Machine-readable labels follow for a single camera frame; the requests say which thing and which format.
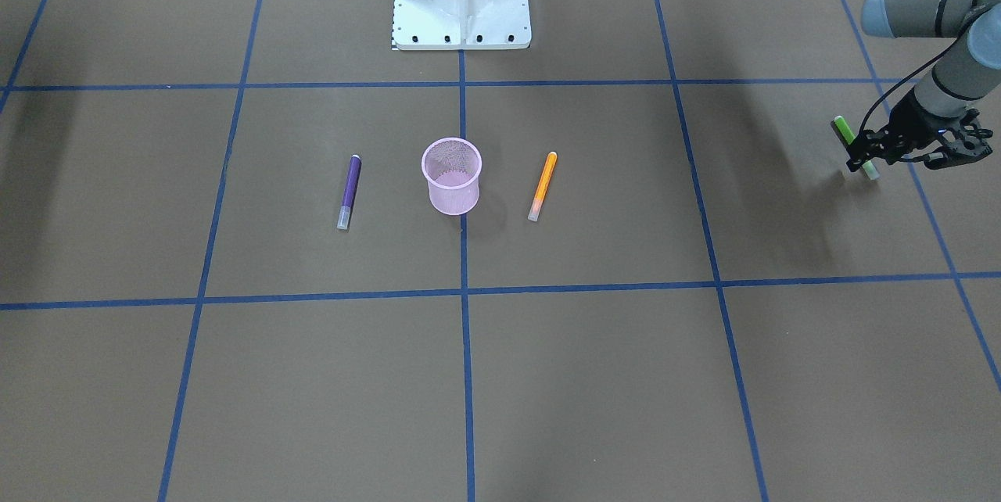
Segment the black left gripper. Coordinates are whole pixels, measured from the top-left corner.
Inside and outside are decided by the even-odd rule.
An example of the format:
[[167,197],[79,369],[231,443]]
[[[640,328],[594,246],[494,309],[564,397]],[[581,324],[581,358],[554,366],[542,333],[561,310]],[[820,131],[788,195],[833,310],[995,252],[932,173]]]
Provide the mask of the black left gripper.
[[847,150],[847,168],[851,173],[879,173],[875,159],[901,159],[914,150],[925,149],[934,142],[933,130],[945,120],[930,113],[909,92],[893,107],[888,124],[879,131],[854,129],[847,121],[831,121],[837,138]]

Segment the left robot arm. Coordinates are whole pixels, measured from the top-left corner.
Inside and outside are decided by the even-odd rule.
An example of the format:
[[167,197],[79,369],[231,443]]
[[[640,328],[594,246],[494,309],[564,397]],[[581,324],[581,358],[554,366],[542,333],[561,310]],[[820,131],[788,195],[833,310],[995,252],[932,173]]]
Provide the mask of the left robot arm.
[[999,86],[999,0],[865,0],[863,31],[876,38],[948,38],[950,45],[915,71],[886,125],[836,132],[850,171],[873,160],[922,163],[929,170],[966,166],[992,153],[977,103]]

